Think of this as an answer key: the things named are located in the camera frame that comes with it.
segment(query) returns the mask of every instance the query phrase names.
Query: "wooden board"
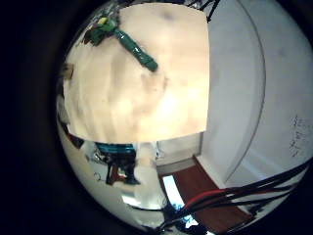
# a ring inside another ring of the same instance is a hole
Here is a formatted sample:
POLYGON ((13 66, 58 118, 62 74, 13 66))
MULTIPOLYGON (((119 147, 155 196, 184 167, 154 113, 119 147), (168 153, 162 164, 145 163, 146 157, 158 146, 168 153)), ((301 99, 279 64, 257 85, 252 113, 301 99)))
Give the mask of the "wooden board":
POLYGON ((142 67, 114 37, 71 48, 65 80, 68 131, 104 143, 134 143, 205 131, 209 90, 205 14, 169 3, 121 9, 120 28, 158 63, 142 67))

